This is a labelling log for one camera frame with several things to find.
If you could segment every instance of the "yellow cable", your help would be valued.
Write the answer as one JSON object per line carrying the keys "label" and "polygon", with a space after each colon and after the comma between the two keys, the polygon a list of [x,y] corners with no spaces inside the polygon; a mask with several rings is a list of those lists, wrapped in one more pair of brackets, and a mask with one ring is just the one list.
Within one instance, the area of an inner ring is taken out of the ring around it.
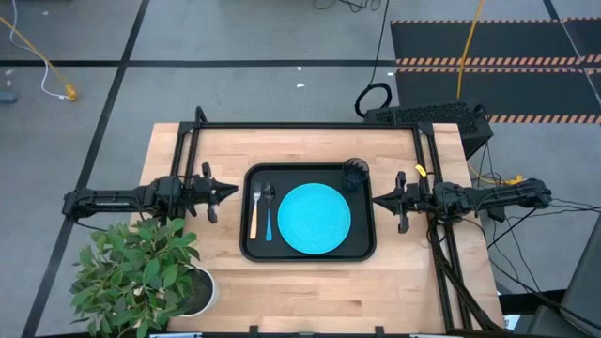
{"label": "yellow cable", "polygon": [[56,69],[53,64],[50,62],[50,60],[48,60],[44,55],[42,55],[40,52],[38,52],[38,50],[36,49],[36,47],[34,47],[18,30],[17,28],[13,27],[12,24],[10,24],[9,22],[7,22],[3,17],[0,16],[0,22],[2,22],[3,24],[5,24],[8,28],[10,28],[12,31],[14,31],[17,36],[23,41],[25,42],[25,44],[27,45],[27,47],[29,47],[40,59],[42,59],[44,62],[46,62],[48,64],[48,66],[54,71],[54,74],[56,74],[56,76],[65,83],[65,88],[67,91],[67,99],[71,100],[71,101],[75,101],[77,100],[77,91],[75,91],[75,88],[73,87],[73,84],[71,84],[67,78],[65,78],[59,71],[58,69]]}
{"label": "yellow cable", "polygon": [[485,3],[485,0],[480,0],[480,4],[478,4],[478,10],[476,10],[476,17],[473,18],[473,22],[471,22],[470,34],[468,35],[468,41],[466,41],[466,46],[463,49],[463,56],[461,56],[461,64],[459,65],[459,79],[457,80],[457,99],[461,98],[461,80],[463,79],[463,65],[466,63],[466,57],[468,56],[468,50],[470,49],[471,37],[473,36],[473,31],[476,29],[476,23],[478,23],[478,18],[480,18],[480,13],[482,12],[482,6]]}
{"label": "yellow cable", "polygon": [[478,177],[480,180],[482,180],[483,182],[486,182],[486,183],[490,183],[490,184],[497,184],[497,183],[500,183],[500,184],[505,184],[505,185],[515,185],[515,184],[517,184],[517,183],[519,183],[519,182],[521,182],[521,181],[523,181],[523,180],[524,180],[524,176],[522,176],[522,175],[517,175],[517,176],[516,176],[516,178],[514,178],[514,179],[505,179],[505,180],[489,179],[489,178],[487,178],[487,177],[484,177],[484,176],[480,175],[480,173],[478,173],[478,172],[476,171],[476,169],[474,169],[474,168],[471,166],[471,164],[470,164],[469,162],[467,162],[467,164],[468,164],[468,167],[469,167],[469,169],[470,169],[470,170],[471,170],[471,171],[472,171],[472,172],[473,172],[473,173],[474,173],[474,174],[475,174],[475,175],[476,175],[476,176],[477,176],[477,177]]}

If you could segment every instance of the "blue plate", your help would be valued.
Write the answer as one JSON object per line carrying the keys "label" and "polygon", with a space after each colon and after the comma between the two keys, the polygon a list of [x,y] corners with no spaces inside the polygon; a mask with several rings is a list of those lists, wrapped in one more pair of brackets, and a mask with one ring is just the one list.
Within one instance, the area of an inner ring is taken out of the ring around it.
{"label": "blue plate", "polygon": [[350,209],[335,189],[303,184],[284,197],[278,209],[278,227],[292,248],[304,254],[324,254],[347,237]]}

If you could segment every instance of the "black floor mat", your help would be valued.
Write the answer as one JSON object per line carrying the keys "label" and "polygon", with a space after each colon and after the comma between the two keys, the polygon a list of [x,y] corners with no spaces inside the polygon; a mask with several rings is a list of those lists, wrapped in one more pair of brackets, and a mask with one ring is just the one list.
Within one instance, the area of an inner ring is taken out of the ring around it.
{"label": "black floor mat", "polygon": [[[455,100],[458,68],[401,68],[399,103]],[[582,69],[480,69],[463,74],[462,100],[482,103],[491,122],[601,122],[601,108]]]}
{"label": "black floor mat", "polygon": [[601,65],[601,18],[568,18],[563,23],[586,66]]}
{"label": "black floor mat", "polygon": [[594,89],[601,94],[601,69],[586,69],[589,78],[593,82]]}
{"label": "black floor mat", "polygon": [[[394,53],[402,66],[455,66],[463,54],[470,21],[393,21]],[[579,63],[558,21],[478,22],[468,66],[560,67]]]}

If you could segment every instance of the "yellow clip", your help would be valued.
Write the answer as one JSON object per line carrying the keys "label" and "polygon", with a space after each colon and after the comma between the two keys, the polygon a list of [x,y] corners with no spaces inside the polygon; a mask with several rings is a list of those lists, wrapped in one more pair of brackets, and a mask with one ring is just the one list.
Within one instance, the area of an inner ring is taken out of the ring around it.
{"label": "yellow clip", "polygon": [[524,176],[516,175],[516,178],[504,180],[503,183],[508,184],[508,185],[515,185],[523,180],[524,180]]}
{"label": "yellow clip", "polygon": [[422,177],[426,177],[427,176],[427,173],[426,173],[425,169],[420,164],[416,165],[415,169],[417,169],[417,171],[420,172],[420,175]]}

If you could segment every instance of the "black tray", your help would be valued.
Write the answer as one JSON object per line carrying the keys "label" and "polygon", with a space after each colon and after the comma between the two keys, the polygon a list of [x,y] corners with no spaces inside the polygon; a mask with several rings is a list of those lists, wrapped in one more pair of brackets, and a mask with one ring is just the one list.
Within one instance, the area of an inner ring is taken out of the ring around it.
{"label": "black tray", "polygon": [[[376,229],[369,178],[356,192],[342,188],[342,163],[261,163],[253,166],[244,178],[244,199],[240,225],[240,249],[244,256],[255,262],[331,262],[363,261],[376,249]],[[265,240],[267,231],[267,201],[261,194],[257,205],[256,239],[249,239],[254,200],[255,181],[270,181],[275,189],[271,202],[272,241]],[[347,238],[336,249],[324,254],[306,254],[294,250],[282,238],[277,222],[277,211],[284,197],[305,183],[322,183],[336,189],[345,197],[350,208],[350,230]]]}

